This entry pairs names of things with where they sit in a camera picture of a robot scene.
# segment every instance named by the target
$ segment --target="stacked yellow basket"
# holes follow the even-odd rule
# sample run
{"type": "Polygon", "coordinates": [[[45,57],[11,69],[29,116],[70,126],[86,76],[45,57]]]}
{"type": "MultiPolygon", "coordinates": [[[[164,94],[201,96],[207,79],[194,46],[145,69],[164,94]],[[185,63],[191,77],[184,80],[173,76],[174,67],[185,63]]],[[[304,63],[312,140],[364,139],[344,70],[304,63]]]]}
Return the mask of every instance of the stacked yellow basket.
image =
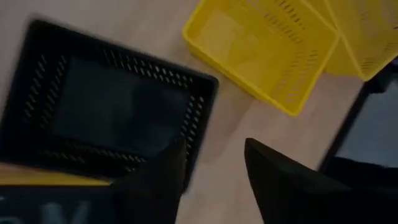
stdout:
{"type": "Polygon", "coordinates": [[[203,0],[183,36],[256,98],[298,115],[319,74],[369,80],[398,53],[396,0],[203,0]]]}
{"type": "Polygon", "coordinates": [[[397,0],[308,1],[339,31],[327,72],[368,81],[397,56],[397,0]]]}

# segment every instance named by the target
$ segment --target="light wooden floor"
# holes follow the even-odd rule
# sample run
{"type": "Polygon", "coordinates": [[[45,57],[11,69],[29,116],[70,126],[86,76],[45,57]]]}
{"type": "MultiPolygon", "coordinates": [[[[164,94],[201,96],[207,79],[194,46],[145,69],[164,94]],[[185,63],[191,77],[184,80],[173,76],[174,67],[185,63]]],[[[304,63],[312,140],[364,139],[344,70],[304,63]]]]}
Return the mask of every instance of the light wooden floor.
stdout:
{"type": "MultiPolygon", "coordinates": [[[[316,169],[361,82],[323,75],[300,116],[283,114],[189,53],[181,30],[196,4],[197,0],[1,0],[0,105],[4,107],[25,26],[37,16],[214,75],[220,90],[177,223],[261,223],[244,166],[245,138],[256,138],[316,169]]],[[[0,167],[0,179],[33,175],[37,171],[0,167]]]]}

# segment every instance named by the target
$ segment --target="floor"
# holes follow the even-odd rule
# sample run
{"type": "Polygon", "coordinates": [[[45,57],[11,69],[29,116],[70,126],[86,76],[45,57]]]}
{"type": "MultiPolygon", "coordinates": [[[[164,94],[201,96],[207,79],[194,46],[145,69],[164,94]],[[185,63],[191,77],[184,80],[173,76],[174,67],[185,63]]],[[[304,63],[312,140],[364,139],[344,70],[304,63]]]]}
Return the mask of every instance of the floor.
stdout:
{"type": "MultiPolygon", "coordinates": [[[[291,117],[255,100],[195,58],[182,39],[197,0],[2,0],[0,2],[0,107],[4,107],[24,31],[44,17],[84,33],[139,49],[215,76],[220,89],[205,141],[177,223],[262,223],[243,158],[244,140],[256,138],[316,169],[353,103],[361,81],[324,74],[301,115],[291,117]]],[[[101,184],[94,180],[2,165],[0,183],[101,184]]]]}

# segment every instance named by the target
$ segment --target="black object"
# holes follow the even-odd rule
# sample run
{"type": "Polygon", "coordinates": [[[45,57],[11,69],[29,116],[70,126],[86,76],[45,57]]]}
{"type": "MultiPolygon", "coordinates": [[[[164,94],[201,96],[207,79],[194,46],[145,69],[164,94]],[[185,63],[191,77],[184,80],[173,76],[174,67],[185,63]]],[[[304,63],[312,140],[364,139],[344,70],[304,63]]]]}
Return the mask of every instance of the black object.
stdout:
{"type": "Polygon", "coordinates": [[[1,123],[3,161],[115,179],[178,135],[188,185],[216,78],[34,21],[1,123]]]}
{"type": "Polygon", "coordinates": [[[245,160],[264,223],[397,223],[398,188],[351,188],[247,139],[245,160]]]}
{"type": "Polygon", "coordinates": [[[334,157],[324,173],[352,188],[398,187],[398,168],[334,157]]]}
{"type": "Polygon", "coordinates": [[[1,223],[173,224],[185,176],[178,139],[110,187],[1,186],[1,223]]]}
{"type": "Polygon", "coordinates": [[[372,94],[384,93],[391,81],[398,80],[397,74],[398,62],[397,59],[395,59],[386,67],[384,67],[373,79],[364,83],[318,169],[321,173],[326,174],[327,172],[334,172],[332,170],[328,170],[330,168],[329,165],[333,162],[333,159],[335,159],[337,152],[340,150],[340,147],[344,143],[348,133],[353,127],[356,118],[361,112],[365,102],[372,94]]]}

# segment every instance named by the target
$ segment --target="plastic basket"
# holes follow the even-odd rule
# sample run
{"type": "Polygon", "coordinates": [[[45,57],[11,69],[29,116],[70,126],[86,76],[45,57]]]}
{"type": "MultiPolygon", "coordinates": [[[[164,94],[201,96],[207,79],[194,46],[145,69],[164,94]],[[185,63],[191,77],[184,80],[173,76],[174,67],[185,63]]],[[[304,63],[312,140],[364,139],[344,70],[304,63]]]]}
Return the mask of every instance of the plastic basket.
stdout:
{"type": "Polygon", "coordinates": [[[308,1],[341,36],[327,72],[368,81],[398,55],[398,1],[308,1]]]}
{"type": "Polygon", "coordinates": [[[114,179],[182,135],[187,186],[217,87],[211,76],[35,21],[2,119],[0,158],[114,179]]]}
{"type": "Polygon", "coordinates": [[[301,0],[204,0],[183,36],[193,53],[290,115],[302,110],[338,42],[301,0]]]}

